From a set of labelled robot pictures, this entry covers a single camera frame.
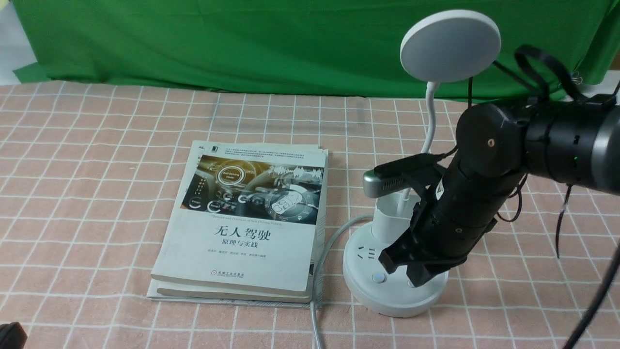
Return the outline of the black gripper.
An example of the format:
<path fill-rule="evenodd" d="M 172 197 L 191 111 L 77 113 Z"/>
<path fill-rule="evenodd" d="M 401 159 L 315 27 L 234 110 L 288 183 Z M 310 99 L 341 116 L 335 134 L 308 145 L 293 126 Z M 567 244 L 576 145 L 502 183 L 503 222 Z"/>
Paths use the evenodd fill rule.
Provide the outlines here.
<path fill-rule="evenodd" d="M 460 156 L 448 168 L 438 165 L 435 156 L 416 156 L 416 165 L 405 178 L 420 194 L 420 207 L 414 210 L 409 235 L 384 248 L 379 263 L 386 272 L 409 267 L 414 286 L 462 265 L 483 234 L 494 227 L 496 213 L 524 176 L 520 170 L 484 176 Z"/>

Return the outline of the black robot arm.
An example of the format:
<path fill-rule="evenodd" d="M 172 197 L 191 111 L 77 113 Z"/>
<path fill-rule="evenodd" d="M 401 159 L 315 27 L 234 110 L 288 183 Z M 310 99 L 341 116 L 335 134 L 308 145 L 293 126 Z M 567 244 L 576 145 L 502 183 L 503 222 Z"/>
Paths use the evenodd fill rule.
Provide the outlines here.
<path fill-rule="evenodd" d="M 414 286 L 467 260 L 526 175 L 619 194 L 619 107 L 593 102 L 487 102 L 467 109 L 449 166 L 419 153 L 376 167 L 420 196 L 410 225 L 378 257 Z"/>

